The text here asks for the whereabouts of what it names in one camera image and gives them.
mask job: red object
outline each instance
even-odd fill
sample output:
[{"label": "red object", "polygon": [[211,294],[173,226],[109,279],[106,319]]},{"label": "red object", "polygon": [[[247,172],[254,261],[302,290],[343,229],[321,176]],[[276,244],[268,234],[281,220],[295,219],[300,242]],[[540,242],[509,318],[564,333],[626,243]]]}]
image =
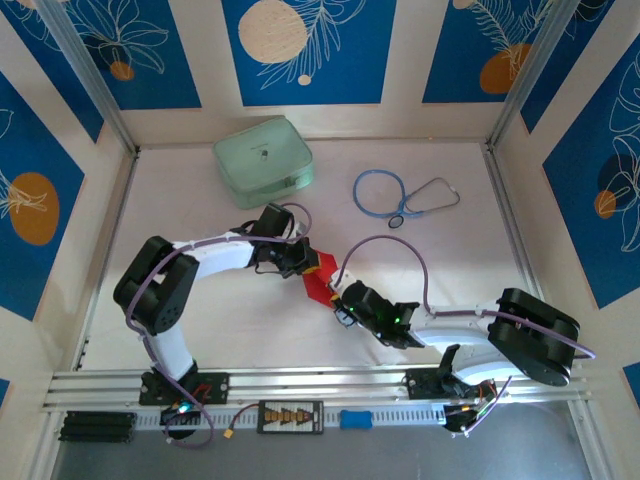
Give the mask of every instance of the red object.
[{"label": "red object", "polygon": [[318,254],[318,260],[320,260],[320,266],[312,272],[302,275],[302,280],[310,299],[332,308],[331,297],[333,292],[328,285],[331,275],[338,270],[338,264],[333,255],[317,250],[316,253]]}]

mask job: blue stethoscope tubing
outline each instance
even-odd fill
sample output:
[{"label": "blue stethoscope tubing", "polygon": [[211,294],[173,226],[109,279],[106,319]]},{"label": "blue stethoscope tubing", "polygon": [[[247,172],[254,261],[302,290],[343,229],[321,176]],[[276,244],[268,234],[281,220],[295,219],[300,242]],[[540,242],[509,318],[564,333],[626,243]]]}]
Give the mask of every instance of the blue stethoscope tubing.
[{"label": "blue stethoscope tubing", "polygon": [[[398,182],[398,185],[400,185],[400,193],[402,194],[402,198],[400,200],[400,203],[398,203],[398,208],[395,209],[394,211],[391,212],[372,212],[371,210],[367,210],[366,208],[364,208],[364,206],[362,206],[362,204],[360,203],[360,200],[358,200],[358,184],[360,183],[360,181],[368,176],[368,175],[372,175],[372,174],[380,174],[380,175],[387,175],[393,179],[395,179]],[[411,198],[416,195],[418,192],[420,192],[421,190],[424,190],[425,188],[427,188],[429,185],[431,185],[432,183],[436,182],[436,181],[441,181],[444,182],[444,184],[449,188],[449,190],[451,190],[451,192],[455,195],[455,200],[451,203],[447,203],[445,205],[440,205],[438,207],[434,207],[434,208],[429,208],[427,210],[420,210],[418,212],[415,212],[413,210],[411,210],[411,208],[409,208],[409,206],[407,205],[409,203],[409,201],[411,200]],[[366,215],[369,215],[370,217],[374,217],[374,218],[392,218],[392,217],[406,217],[406,218],[418,218],[418,217],[422,217],[423,215],[427,214],[427,213],[432,213],[435,212],[436,210],[442,210],[444,208],[449,208],[449,207],[453,207],[454,205],[457,205],[458,203],[460,203],[460,194],[458,193],[458,191],[453,188],[453,186],[444,178],[442,177],[435,177],[432,178],[431,180],[429,180],[427,183],[425,183],[424,185],[418,187],[417,189],[415,189],[413,192],[411,192],[409,195],[407,195],[407,191],[404,187],[404,182],[402,181],[402,179],[395,173],[389,171],[389,170],[383,170],[383,169],[379,169],[379,168],[373,168],[371,170],[365,170],[364,172],[362,172],[360,175],[358,175],[358,177],[356,178],[356,181],[353,182],[353,201],[356,204],[356,206],[360,209],[360,211]]]}]

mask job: beige circle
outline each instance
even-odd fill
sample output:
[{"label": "beige circle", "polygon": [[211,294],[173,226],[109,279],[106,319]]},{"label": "beige circle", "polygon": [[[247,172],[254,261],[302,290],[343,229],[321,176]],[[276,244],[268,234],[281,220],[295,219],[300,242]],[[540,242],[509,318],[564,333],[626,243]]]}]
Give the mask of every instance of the beige circle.
[{"label": "beige circle", "polygon": [[298,77],[298,83],[303,87],[306,87],[311,83],[311,77],[309,75],[300,75]]},{"label": "beige circle", "polygon": [[242,16],[240,43],[261,63],[281,63],[295,58],[307,44],[302,17],[281,0],[260,0]]},{"label": "beige circle", "polygon": [[453,0],[453,6],[458,10],[469,8],[476,0]]},{"label": "beige circle", "polygon": [[[58,0],[58,3],[68,2],[69,0]],[[35,10],[36,6],[33,4],[33,0],[16,0],[19,4],[30,8],[31,10]]]}]

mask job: white table surface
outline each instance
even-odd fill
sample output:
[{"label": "white table surface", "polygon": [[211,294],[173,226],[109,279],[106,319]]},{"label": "white table surface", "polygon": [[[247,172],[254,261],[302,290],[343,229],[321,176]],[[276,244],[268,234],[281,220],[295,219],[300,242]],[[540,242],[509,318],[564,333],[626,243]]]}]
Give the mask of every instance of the white table surface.
[{"label": "white table surface", "polygon": [[[479,145],[410,140],[325,140],[309,145],[315,180],[286,201],[311,210],[313,247],[333,253],[340,264],[359,240],[390,233],[385,220],[365,216],[353,203],[353,182],[363,170],[390,169],[404,179],[408,192],[442,176],[459,191],[461,203],[407,219],[391,231],[423,254],[430,272],[430,303],[473,304],[497,299],[505,287],[524,288]],[[449,201],[450,195],[446,187],[436,186],[417,196],[411,206],[435,205]],[[361,183],[360,198],[368,207],[394,207],[398,196],[390,178],[368,177]],[[209,148],[144,150],[91,320],[83,370],[149,366],[112,294],[150,236],[170,241],[205,238],[256,219],[261,211],[234,206]],[[422,302],[420,265],[398,243],[369,243],[352,257],[348,268],[392,302]],[[431,348],[396,350],[382,346],[362,328],[346,330],[329,309],[306,296],[301,278],[260,276],[251,269],[198,281],[181,322],[201,368],[361,366],[439,359]]]}]

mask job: orange circle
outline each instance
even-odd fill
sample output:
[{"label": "orange circle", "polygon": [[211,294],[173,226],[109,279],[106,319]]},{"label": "orange circle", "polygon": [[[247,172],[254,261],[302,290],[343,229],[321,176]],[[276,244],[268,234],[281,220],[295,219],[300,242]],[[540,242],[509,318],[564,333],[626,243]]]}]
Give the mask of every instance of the orange circle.
[{"label": "orange circle", "polygon": [[596,197],[594,206],[599,217],[605,220],[611,218],[616,213],[616,196],[609,190],[603,190]]},{"label": "orange circle", "polygon": [[491,57],[480,73],[480,88],[490,94],[508,93],[530,50],[530,44],[519,43]]},{"label": "orange circle", "polygon": [[[18,236],[31,245],[42,246],[51,241],[58,227],[60,204],[56,188],[47,177],[35,172],[18,175],[11,184],[16,189],[9,196],[18,203],[11,207],[11,224]],[[37,203],[38,208],[28,201]]]},{"label": "orange circle", "polygon": [[128,63],[120,61],[113,62],[109,67],[109,71],[116,80],[120,80],[121,82],[133,80],[133,77],[135,76],[133,68],[131,68]]}]

